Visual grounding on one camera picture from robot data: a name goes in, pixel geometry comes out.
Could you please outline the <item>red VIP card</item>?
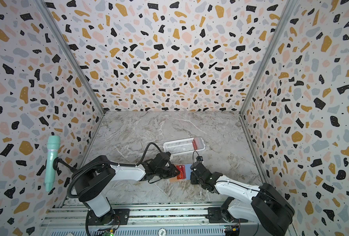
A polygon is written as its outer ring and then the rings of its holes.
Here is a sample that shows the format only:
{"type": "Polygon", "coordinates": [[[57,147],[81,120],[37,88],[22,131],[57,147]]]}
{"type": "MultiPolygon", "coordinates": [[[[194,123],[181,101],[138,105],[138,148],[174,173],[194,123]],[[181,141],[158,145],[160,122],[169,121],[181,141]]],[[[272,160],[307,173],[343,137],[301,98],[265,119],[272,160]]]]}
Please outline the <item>red VIP card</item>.
{"type": "Polygon", "coordinates": [[[179,171],[179,174],[176,176],[177,181],[183,181],[186,180],[186,166],[185,165],[177,165],[177,170],[179,171]]]}

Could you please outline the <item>tan leather card holder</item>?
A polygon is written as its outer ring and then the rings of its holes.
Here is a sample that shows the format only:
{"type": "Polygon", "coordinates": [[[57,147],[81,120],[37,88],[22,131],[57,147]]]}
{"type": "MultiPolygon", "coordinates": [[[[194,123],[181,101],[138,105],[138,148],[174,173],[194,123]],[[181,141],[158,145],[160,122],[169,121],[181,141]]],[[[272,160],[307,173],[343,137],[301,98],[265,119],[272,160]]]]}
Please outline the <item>tan leather card holder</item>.
{"type": "MultiPolygon", "coordinates": [[[[192,164],[184,164],[184,165],[186,166],[186,177],[187,177],[187,179],[184,181],[188,181],[188,180],[190,180],[190,176],[191,176],[191,172],[192,172],[191,171],[192,164]]],[[[171,183],[182,182],[182,181],[177,181],[176,178],[171,178],[171,179],[169,179],[169,181],[171,183]]]]}

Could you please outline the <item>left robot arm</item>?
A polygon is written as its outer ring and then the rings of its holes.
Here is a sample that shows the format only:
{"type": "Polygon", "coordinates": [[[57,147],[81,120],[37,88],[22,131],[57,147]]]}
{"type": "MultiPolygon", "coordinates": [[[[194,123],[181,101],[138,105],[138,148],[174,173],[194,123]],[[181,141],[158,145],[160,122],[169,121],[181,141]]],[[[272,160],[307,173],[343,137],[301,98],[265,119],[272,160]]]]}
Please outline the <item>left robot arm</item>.
{"type": "Polygon", "coordinates": [[[138,164],[124,164],[110,161],[105,155],[75,170],[67,188],[67,197],[78,199],[94,215],[101,218],[113,214],[107,197],[102,193],[112,181],[150,181],[177,177],[180,171],[170,162],[169,152],[160,152],[153,159],[138,164]]]}

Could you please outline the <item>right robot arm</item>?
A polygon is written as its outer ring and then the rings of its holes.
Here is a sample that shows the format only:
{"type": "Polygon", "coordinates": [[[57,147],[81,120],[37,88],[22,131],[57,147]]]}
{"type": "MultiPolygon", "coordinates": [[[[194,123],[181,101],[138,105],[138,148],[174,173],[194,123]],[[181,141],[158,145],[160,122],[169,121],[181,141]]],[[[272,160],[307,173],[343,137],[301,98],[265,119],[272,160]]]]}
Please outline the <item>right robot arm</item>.
{"type": "Polygon", "coordinates": [[[272,185],[241,183],[219,172],[210,172],[200,161],[190,169],[192,184],[199,184],[210,193],[227,196],[221,207],[209,212],[211,221],[232,223],[244,219],[258,223],[273,236],[286,234],[295,210],[272,185]]]}

